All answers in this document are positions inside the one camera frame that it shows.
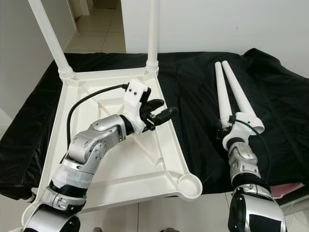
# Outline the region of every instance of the black cable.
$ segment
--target black cable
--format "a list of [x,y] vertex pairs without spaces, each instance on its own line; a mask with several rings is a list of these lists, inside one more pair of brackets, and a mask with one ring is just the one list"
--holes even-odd
[[268,162],[268,165],[267,165],[267,173],[266,173],[266,178],[265,178],[265,181],[268,183],[268,177],[269,177],[269,173],[270,173],[270,152],[269,152],[269,149],[265,143],[265,140],[263,139],[263,137],[260,135],[260,133],[255,129],[253,128],[250,124],[244,122],[244,121],[241,121],[241,120],[238,120],[236,118],[233,118],[233,121],[235,122],[239,122],[247,127],[249,127],[262,141],[264,147],[265,147],[265,150],[266,150],[266,154],[267,154],[267,162]]
[[89,98],[92,98],[93,96],[96,96],[96,95],[98,95],[100,93],[104,93],[104,92],[107,92],[107,91],[110,91],[110,90],[113,90],[113,89],[117,89],[117,88],[127,89],[127,87],[128,87],[128,84],[122,84],[122,85],[111,86],[111,87],[108,87],[108,88],[101,89],[101,90],[99,90],[97,92],[91,93],[88,96],[80,99],[78,102],[76,102],[72,106],[72,108],[69,111],[68,119],[67,119],[67,143],[68,143],[67,146],[68,146],[68,148],[69,148],[69,145],[71,143],[71,131],[70,131],[71,118],[72,118],[72,114],[73,114],[74,110],[76,109],[76,107],[78,107],[81,103],[83,103],[84,101],[88,100]]

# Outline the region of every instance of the white wall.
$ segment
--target white wall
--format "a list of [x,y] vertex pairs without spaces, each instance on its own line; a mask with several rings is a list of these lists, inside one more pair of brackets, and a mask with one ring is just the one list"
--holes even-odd
[[79,0],[69,0],[71,11],[74,15],[74,18],[78,18],[79,16],[83,15],[81,5],[79,4]]
[[2,110],[0,109],[0,125],[10,125],[12,119]]
[[92,0],[87,0],[87,4],[88,4],[88,9],[91,11],[91,9],[93,8]]
[[[127,53],[147,52],[150,0],[122,0]],[[309,77],[308,0],[161,0],[159,52],[266,51]]]
[[[66,0],[42,0],[64,48],[76,28]],[[0,0],[0,108],[14,118],[53,60],[27,0]]]

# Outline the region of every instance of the black tablecloth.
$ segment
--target black tablecloth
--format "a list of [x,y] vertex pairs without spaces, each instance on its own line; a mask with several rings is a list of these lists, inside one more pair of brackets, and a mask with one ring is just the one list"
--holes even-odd
[[[66,54],[76,72],[145,66],[146,54]],[[309,181],[309,80],[257,49],[243,56],[226,52],[159,54],[159,82],[168,106],[177,106],[173,124],[190,171],[203,193],[232,190],[227,152],[216,140],[219,119],[214,63],[228,60],[266,130],[271,185]],[[53,62],[0,141],[0,193],[26,198],[37,187],[62,83]],[[233,112],[239,111],[229,85]],[[267,155],[257,136],[250,145],[262,176]]]

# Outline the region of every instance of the white floor tile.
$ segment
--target white floor tile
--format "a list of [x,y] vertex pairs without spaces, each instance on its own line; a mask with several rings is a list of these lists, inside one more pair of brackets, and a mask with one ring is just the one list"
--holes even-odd
[[308,221],[304,212],[298,212],[285,217],[288,232],[309,232]]
[[116,10],[114,9],[93,9],[91,16],[100,16],[106,18],[112,18]]
[[193,202],[163,198],[140,203],[139,232],[172,227],[180,232],[227,232],[229,209],[224,193],[203,195]]
[[0,232],[21,227],[21,216],[28,206],[27,201],[15,201],[0,195]]
[[79,32],[83,31],[99,31],[107,32],[111,24],[111,17],[101,17],[101,16],[82,16],[77,21],[77,28]]
[[233,192],[226,192],[225,193],[225,196],[226,196],[226,201],[227,201],[227,204],[228,204],[228,207],[230,207],[231,205],[231,200],[232,200],[232,195]]
[[101,51],[106,32],[80,32],[74,37],[67,50]]
[[108,32],[102,51],[125,52],[125,34],[123,32]]
[[92,232],[100,227],[104,232],[137,232],[138,204],[80,214],[80,232]]
[[116,11],[122,11],[121,9],[121,1],[120,0],[117,0],[117,8],[116,8]]
[[112,22],[110,28],[108,29],[110,32],[124,32],[124,23],[121,16],[115,15],[112,18]]
[[81,51],[81,50],[66,50],[65,53],[79,53],[79,54],[88,54],[88,53],[96,53],[101,51]]
[[116,12],[115,12],[114,16],[116,16],[116,17],[122,17],[121,4],[119,4],[119,7],[116,9]]

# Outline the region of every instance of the white pole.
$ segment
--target white pole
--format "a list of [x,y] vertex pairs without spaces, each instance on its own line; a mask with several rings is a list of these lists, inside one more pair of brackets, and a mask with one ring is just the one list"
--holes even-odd
[[58,72],[62,78],[71,78],[75,74],[72,68],[69,66],[67,59],[65,58],[59,41],[55,35],[52,25],[49,22],[45,9],[41,3],[41,0],[28,0],[34,16],[40,26],[43,36],[47,42],[47,45],[55,59],[58,66]]
[[224,69],[224,72],[227,76],[228,82],[230,83],[230,86],[232,88],[233,94],[235,96],[235,99],[237,101],[238,107],[241,112],[248,113],[250,115],[255,115],[255,112],[253,108],[251,107],[246,94],[243,92],[237,78],[235,77],[233,70],[231,69],[231,66],[229,63],[225,60],[222,62],[222,66]]
[[155,72],[158,70],[158,41],[159,41],[159,22],[160,22],[160,2],[151,0],[150,2],[150,22],[149,22],[149,43],[148,59],[146,70]]
[[232,115],[232,110],[228,99],[221,63],[216,62],[214,66],[216,71],[220,120],[222,123],[222,128],[226,128],[229,126],[228,120]]

